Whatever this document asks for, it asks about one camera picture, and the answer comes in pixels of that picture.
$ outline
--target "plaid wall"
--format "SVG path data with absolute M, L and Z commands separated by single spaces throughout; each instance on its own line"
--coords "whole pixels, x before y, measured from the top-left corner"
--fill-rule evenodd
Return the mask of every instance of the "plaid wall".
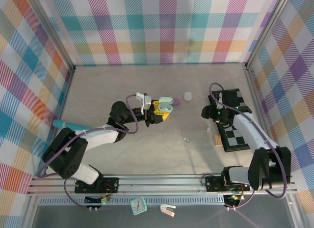
M 253 77 L 270 127 L 292 150 L 292 175 L 314 227 L 314 0 L 290 0 Z
M 15 228 L 70 72 L 27 0 L 0 0 L 0 228 Z
M 276 1 L 41 0 L 84 65 L 243 61 Z

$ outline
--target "black and white checkered board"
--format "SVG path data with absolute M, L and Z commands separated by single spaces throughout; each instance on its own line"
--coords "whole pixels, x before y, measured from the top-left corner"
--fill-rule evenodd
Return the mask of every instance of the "black and white checkered board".
M 220 91 L 213 91 L 213 94 L 217 99 L 219 98 L 219 93 Z M 223 95 L 222 100 L 224 104 L 231 107 L 246 105 L 239 89 L 228 91 L 227 94 Z M 217 124 L 217 127 L 219 134 L 221 135 L 221 141 L 225 152 L 250 149 L 249 145 L 245 142 L 243 135 L 234 126 Z

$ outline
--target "vent grille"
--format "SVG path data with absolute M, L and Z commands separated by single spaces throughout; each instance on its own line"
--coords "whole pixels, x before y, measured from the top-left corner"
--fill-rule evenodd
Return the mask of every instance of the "vent grille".
M 139 196 L 113 196 L 106 205 L 129 205 L 130 201 Z M 199 204 L 222 204 L 223 195 L 200 195 L 200 196 L 143 196 L 147 205 L 199 205 Z M 84 204 L 84 197 L 75 196 L 74 200 L 79 204 Z M 74 205 L 66 196 L 45 196 L 41 197 L 39 206 L 51 205 Z

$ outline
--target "clock face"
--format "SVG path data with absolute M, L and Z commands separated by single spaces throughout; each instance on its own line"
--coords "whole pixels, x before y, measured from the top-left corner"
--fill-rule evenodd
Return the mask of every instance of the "clock face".
M 131 208 L 134 215 L 138 215 L 147 210 L 146 202 L 143 197 L 131 201 Z

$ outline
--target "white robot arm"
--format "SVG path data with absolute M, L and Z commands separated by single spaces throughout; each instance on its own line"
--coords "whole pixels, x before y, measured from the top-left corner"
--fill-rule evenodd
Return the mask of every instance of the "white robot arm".
M 136 121 L 145 121 L 147 127 L 150 124 L 165 121 L 172 111 L 173 99 L 170 97 L 152 100 L 146 94 L 137 93 L 136 98 L 142 102 L 141 107 L 131 110 Z M 116 143 L 122 140 L 129 131 L 125 124 L 135 122 L 131 110 L 124 102 L 118 101 L 111 107 L 108 123 L 98 128 L 100 130 L 84 134 L 84 131 L 72 131 L 69 128 L 62 129 L 44 153 L 43 161 L 47 163 L 54 157 L 49 167 L 63 179 L 72 177 L 84 182 L 86 184 L 84 186 L 101 186 L 101 182 L 97 183 L 97 181 L 101 181 L 103 175 L 92 166 L 82 163 L 83 155 L 86 151 L 101 144 Z M 75 137 L 76 139 L 66 150 L 56 155 Z
M 288 148 L 279 147 L 264 132 L 247 106 L 237 102 L 237 91 L 210 91 L 210 105 L 205 106 L 201 114 L 203 118 L 211 118 L 217 124 L 233 125 L 253 151 L 250 167 L 224 168 L 224 183 L 244 183 L 254 190 L 285 188 L 290 183 L 291 153 Z

